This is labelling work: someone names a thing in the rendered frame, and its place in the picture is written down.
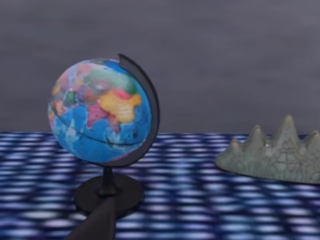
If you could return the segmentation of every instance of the globe sphere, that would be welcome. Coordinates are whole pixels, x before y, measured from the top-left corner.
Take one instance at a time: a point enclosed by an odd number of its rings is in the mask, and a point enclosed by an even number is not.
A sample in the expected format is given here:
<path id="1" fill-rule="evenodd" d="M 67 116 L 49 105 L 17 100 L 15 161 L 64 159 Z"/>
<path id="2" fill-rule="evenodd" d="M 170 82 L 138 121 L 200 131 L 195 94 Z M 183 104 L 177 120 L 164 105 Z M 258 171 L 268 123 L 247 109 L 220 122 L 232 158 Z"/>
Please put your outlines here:
<path id="1" fill-rule="evenodd" d="M 105 164 L 143 144 L 152 110 L 138 80 L 119 61 L 91 59 L 69 67 L 58 78 L 49 97 L 48 118 L 65 150 Z"/>

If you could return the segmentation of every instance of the desk globe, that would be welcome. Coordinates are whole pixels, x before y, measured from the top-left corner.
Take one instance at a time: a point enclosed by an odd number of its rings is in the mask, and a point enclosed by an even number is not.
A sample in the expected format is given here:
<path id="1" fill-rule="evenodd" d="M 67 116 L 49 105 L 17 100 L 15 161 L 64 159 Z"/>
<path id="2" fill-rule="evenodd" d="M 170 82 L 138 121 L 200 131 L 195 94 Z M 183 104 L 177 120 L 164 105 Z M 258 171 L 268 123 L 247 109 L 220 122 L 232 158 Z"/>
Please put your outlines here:
<path id="1" fill-rule="evenodd" d="M 113 174 L 112 168 L 138 161 L 154 142 L 160 110 L 156 90 L 133 60 L 81 61 L 56 81 L 49 98 L 48 118 L 59 144 L 77 158 L 103 168 L 102 176 L 82 183 L 74 194 L 79 211 L 90 214 L 106 198 L 115 198 L 122 217 L 143 198 L 135 179 Z"/>

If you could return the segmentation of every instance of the mountain-shaped object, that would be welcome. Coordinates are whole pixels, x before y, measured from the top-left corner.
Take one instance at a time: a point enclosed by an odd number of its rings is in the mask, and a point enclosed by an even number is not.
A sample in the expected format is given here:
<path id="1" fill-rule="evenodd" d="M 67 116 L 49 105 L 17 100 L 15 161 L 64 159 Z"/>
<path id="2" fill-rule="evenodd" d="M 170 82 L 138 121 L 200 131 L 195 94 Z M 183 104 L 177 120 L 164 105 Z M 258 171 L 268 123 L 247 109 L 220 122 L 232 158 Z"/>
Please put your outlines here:
<path id="1" fill-rule="evenodd" d="M 243 143 L 233 139 L 215 164 L 256 178 L 320 184 L 320 133 L 300 140 L 292 116 L 287 115 L 272 137 L 257 125 Z"/>

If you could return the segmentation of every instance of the africa on globe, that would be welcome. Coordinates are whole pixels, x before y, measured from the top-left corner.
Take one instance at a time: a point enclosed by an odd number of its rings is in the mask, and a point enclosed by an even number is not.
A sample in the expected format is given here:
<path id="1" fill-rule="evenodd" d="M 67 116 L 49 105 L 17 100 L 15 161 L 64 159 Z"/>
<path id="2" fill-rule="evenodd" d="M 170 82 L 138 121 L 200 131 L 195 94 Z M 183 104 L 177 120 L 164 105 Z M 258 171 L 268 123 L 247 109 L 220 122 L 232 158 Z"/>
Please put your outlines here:
<path id="1" fill-rule="evenodd" d="M 100 164 L 124 158 L 144 143 L 152 110 L 143 87 L 119 61 L 91 59 L 71 66 L 56 81 L 48 118 L 64 149 Z"/>

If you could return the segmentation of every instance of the table surface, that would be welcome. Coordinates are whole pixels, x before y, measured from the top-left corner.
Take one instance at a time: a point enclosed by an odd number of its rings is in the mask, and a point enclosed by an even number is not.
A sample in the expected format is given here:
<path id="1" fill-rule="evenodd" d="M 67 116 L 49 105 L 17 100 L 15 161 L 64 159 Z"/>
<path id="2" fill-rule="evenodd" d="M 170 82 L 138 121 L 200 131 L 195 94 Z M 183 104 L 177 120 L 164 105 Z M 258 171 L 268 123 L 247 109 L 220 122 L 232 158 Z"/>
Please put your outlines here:
<path id="1" fill-rule="evenodd" d="M 117 240 L 320 240 L 320 186 L 227 173 L 214 158 L 232 134 L 159 134 L 137 163 L 117 169 L 145 189 L 117 221 Z M 84 217 L 74 189 L 101 174 L 50 133 L 0 133 L 0 239 L 63 239 Z"/>

